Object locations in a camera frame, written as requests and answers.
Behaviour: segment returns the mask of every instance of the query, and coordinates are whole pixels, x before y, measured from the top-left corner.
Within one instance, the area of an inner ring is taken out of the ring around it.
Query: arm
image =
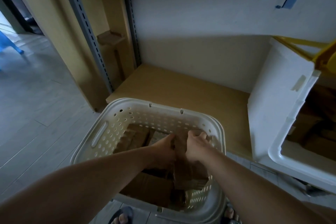
[[[325,223],[301,201],[211,147],[205,137],[189,131],[187,158],[208,169],[244,223]]]
[[[0,223],[89,223],[146,167],[174,161],[174,135],[55,171],[0,205]]]

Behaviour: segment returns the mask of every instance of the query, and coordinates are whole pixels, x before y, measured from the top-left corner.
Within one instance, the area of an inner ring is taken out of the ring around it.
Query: perforated basket
[[[216,119],[194,111],[122,98],[111,102],[105,108],[73,154],[71,163],[111,155],[130,123],[168,134],[181,129],[202,129],[210,136],[212,145],[225,153],[224,130]],[[225,196],[211,175],[202,190],[190,190],[186,194],[187,204],[180,211],[158,208],[156,205],[121,194],[116,195],[115,200],[156,212],[159,218],[177,222],[212,223],[220,218],[225,207]]]

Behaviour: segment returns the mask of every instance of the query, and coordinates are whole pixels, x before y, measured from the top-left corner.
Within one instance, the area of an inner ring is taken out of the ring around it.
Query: forearm
[[[247,224],[325,222],[302,202],[214,148],[202,149],[200,161]]]
[[[63,168],[3,203],[0,220],[88,223],[151,161],[152,149],[143,147]]]

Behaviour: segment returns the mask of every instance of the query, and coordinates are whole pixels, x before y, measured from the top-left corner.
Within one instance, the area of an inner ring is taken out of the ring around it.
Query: hand
[[[176,160],[175,151],[171,147],[175,135],[171,134],[149,146],[153,154],[153,162],[147,168],[165,169]]]
[[[185,153],[188,161],[200,161],[200,157],[204,154],[205,148],[212,148],[211,144],[206,140],[207,133],[202,132],[199,136],[197,131],[190,130],[187,139],[187,152]]]

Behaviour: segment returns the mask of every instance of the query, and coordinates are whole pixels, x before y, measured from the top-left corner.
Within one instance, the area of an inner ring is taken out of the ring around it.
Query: person's left hand
[[[153,155],[153,162],[147,168],[165,169],[176,160],[175,151],[171,147],[171,143],[174,137],[174,134],[170,134],[165,138],[157,141],[155,144],[149,146]]]

